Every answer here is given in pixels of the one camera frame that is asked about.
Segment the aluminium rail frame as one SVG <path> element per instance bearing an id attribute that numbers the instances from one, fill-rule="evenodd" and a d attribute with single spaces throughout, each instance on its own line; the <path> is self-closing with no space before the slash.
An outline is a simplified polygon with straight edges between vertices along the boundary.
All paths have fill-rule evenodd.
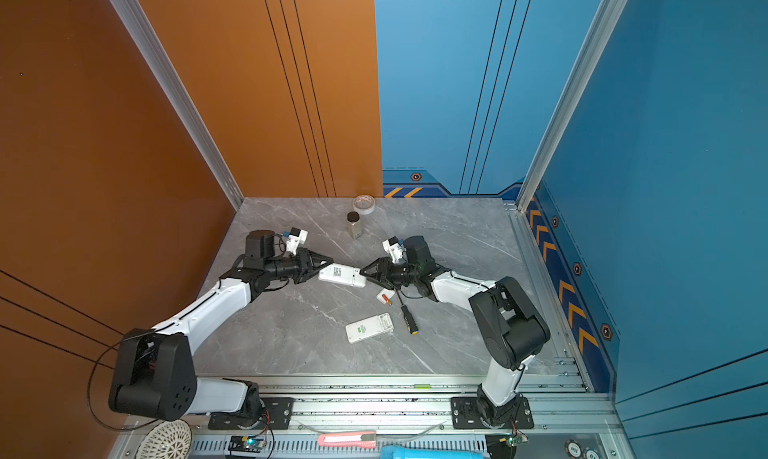
<path id="1" fill-rule="evenodd" d="M 482 418 L 477 375 L 261 375 L 252 377 L 265 402 L 288 398 L 272 413 L 276 430 L 291 433 L 373 430 L 379 436 L 523 434 L 598 443 L 603 458 L 631 458 L 614 406 L 573 363 L 555 374 L 526 372 L 519 405 L 498 425 Z"/>

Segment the white battery cover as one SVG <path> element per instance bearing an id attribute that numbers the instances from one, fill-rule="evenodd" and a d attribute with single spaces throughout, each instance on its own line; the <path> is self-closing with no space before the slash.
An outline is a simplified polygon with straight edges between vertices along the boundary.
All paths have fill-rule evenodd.
<path id="1" fill-rule="evenodd" d="M 379 291 L 379 293 L 376 295 L 376 298 L 379 302 L 385 305 L 392 305 L 392 298 L 395 296 L 395 291 L 383 288 Z"/>

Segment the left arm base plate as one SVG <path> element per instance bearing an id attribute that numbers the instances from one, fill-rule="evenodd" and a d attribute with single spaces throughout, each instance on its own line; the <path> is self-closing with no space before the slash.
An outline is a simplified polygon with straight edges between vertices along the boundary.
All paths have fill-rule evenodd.
<path id="1" fill-rule="evenodd" d="M 208 429 L 285 431 L 291 423 L 294 403 L 293 397 L 261 398 L 255 411 L 212 413 L 209 416 Z"/>

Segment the white remote with display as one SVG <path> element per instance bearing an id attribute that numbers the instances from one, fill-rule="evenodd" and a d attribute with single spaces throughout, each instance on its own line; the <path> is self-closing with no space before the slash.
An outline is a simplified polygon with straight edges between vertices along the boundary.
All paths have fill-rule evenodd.
<path id="1" fill-rule="evenodd" d="M 360 269 L 348 265 L 333 263 L 324 267 L 318 274 L 323 282 L 354 288 L 364 288 L 367 279 L 361 275 Z"/>

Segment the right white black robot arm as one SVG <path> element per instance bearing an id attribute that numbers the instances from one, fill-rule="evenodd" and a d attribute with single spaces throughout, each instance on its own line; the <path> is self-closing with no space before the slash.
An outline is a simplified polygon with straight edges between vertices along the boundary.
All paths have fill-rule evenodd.
<path id="1" fill-rule="evenodd" d="M 490 429 L 534 427 L 528 399 L 519 392 L 523 375 L 551 338 L 550 328 L 519 281 L 511 276 L 480 280 L 439 264 L 422 236 L 383 242 L 387 252 L 360 274 L 399 294 L 413 286 L 420 298 L 470 311 L 491 362 L 478 386 L 476 410 Z"/>

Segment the white mesh basket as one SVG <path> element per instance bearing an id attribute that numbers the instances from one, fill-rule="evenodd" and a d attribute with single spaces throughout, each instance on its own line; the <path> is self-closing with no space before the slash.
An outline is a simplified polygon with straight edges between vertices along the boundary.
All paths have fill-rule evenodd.
<path id="1" fill-rule="evenodd" d="M 136 459 L 186 459 L 192 447 L 192 429 L 184 420 L 163 422 L 139 444 Z"/>

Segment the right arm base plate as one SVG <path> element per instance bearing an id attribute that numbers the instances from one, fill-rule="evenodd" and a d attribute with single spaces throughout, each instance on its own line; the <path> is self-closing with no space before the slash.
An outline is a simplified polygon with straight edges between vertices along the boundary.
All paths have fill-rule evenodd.
<path id="1" fill-rule="evenodd" d="M 452 424 L 455 429 L 515 429 L 535 427 L 528 399 L 517 395 L 503 406 L 476 396 L 458 396 L 450 400 Z"/>

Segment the green circuit board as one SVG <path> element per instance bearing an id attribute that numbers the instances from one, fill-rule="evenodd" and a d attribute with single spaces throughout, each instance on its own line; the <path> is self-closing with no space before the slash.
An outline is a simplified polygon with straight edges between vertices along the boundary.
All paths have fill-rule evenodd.
<path id="1" fill-rule="evenodd" d="M 267 449 L 267 441 L 264 437 L 254 435 L 230 437 L 227 452 L 228 456 L 234 455 L 259 455 Z"/>

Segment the black yellow screwdriver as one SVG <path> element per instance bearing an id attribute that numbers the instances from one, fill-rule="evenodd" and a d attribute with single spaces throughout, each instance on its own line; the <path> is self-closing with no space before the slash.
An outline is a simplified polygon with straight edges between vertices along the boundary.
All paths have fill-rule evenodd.
<path id="1" fill-rule="evenodd" d="M 403 296 L 401 295 L 400 291 L 395 290 L 395 293 L 400 303 L 400 310 L 401 310 L 403 319 L 405 321 L 406 327 L 408 329 L 408 332 L 411 335 L 416 335 L 419 332 L 419 329 L 414 319 L 414 316 L 411 314 L 411 312 L 408 309 L 408 306 L 405 304 L 405 301 L 403 300 Z"/>

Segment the white remote control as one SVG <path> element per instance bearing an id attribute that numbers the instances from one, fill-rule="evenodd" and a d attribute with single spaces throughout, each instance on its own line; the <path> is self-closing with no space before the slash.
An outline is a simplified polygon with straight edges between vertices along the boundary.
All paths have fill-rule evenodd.
<path id="1" fill-rule="evenodd" d="M 366 339 L 390 333 L 393 330 L 394 326 L 389 313 L 371 316 L 345 327 L 347 340 L 350 344 L 355 344 Z"/>

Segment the small brown-capped jar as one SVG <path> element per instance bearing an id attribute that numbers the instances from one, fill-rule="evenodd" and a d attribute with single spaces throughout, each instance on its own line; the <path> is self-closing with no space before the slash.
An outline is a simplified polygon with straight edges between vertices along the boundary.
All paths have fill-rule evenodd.
<path id="1" fill-rule="evenodd" d="M 363 234 L 361 216 L 357 211 L 350 211 L 347 216 L 349 234 L 353 239 L 358 239 Z"/>

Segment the cyan cylinder object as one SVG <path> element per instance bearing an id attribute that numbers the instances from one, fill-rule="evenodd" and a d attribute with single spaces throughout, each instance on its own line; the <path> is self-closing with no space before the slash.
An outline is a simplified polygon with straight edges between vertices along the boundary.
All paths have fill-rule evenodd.
<path id="1" fill-rule="evenodd" d="M 381 449 L 381 459 L 483 459 L 481 453 L 463 450 L 433 450 L 387 445 Z"/>

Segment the pink box cutter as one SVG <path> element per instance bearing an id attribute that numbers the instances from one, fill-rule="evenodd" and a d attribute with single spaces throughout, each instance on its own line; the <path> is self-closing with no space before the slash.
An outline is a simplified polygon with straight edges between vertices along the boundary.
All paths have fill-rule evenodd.
<path id="1" fill-rule="evenodd" d="M 373 450 L 377 447 L 377 435 L 374 431 L 323 433 L 319 435 L 317 443 L 321 447 Z"/>

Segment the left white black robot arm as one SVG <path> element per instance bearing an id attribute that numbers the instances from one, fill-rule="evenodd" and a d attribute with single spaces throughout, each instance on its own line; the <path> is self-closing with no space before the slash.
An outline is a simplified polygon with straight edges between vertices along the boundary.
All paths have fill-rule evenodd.
<path id="1" fill-rule="evenodd" d="M 129 331 L 117 346 L 110 410 L 162 421 L 205 414 L 239 428 L 263 422 L 266 411 L 256 383 L 200 378 L 193 356 L 260 295 L 304 283 L 332 264 L 331 257 L 305 247 L 305 235 L 292 229 L 278 253 L 275 232 L 249 232 L 243 253 L 208 292 L 150 329 Z"/>

